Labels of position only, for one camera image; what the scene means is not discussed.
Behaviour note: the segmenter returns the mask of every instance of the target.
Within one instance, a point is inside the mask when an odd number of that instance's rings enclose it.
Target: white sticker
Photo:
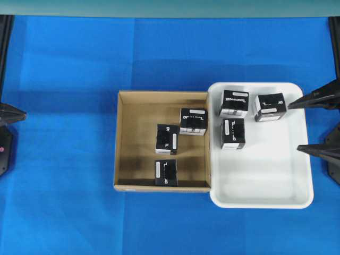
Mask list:
[[[256,98],[255,98],[255,107],[256,107],[256,113],[258,113],[261,110],[259,96],[256,96]]]
[[[172,135],[172,148],[174,150],[177,148],[177,134]]]
[[[239,147],[239,143],[225,143],[223,145],[224,150],[236,150]]]
[[[170,154],[170,150],[165,150],[165,149],[156,149],[157,154]]]
[[[238,97],[247,97],[247,93],[240,93],[240,92],[233,92],[233,96],[238,96]]]
[[[224,121],[225,135],[229,135],[229,120]]]
[[[189,113],[205,114],[205,110],[189,110]]]
[[[156,178],[160,178],[160,162],[156,162]]]
[[[263,109],[261,110],[262,113],[275,113],[277,112],[276,108],[270,108],[270,109]]]
[[[273,116],[273,117],[262,117],[259,121],[275,121],[278,120],[280,116]]]

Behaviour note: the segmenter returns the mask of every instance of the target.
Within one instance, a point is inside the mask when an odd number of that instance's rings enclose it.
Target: plastic tray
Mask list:
[[[249,92],[242,150],[220,149],[218,116],[224,89]],[[292,83],[219,82],[210,86],[209,129],[212,201],[223,208],[300,209],[313,201],[309,156],[296,150],[308,144],[303,109],[289,110],[280,120],[255,122],[256,95],[282,92],[288,105],[302,96]]]

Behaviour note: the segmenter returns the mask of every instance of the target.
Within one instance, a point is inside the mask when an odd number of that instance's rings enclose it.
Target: blue surface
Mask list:
[[[220,209],[209,194],[112,188],[116,94],[206,91],[217,81],[335,78],[327,19],[154,20],[17,16],[3,101],[13,169],[0,178],[0,254],[340,254],[340,187],[311,158],[303,210]],[[339,112],[306,111],[310,143]]]

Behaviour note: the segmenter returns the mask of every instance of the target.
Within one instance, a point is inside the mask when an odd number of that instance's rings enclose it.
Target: black box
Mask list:
[[[203,108],[181,108],[180,134],[204,135],[208,125],[208,113]]]
[[[239,150],[245,145],[244,119],[225,118],[221,125],[221,148],[223,150]]]
[[[287,111],[283,94],[257,95],[253,111],[256,122],[279,120]]]
[[[220,117],[237,115],[245,117],[248,112],[249,93],[244,91],[224,90],[222,93]]]
[[[179,126],[157,125],[156,153],[176,154],[179,139]]]
[[[171,187],[179,185],[176,159],[155,161],[155,185]]]

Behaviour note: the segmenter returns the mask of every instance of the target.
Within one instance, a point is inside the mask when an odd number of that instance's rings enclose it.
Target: cardboard box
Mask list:
[[[177,155],[155,153],[159,123],[179,124],[181,108],[205,108],[207,92],[120,91],[114,189],[146,192],[209,192],[209,130],[204,136],[180,135]],[[177,187],[155,186],[155,161],[177,159]]]

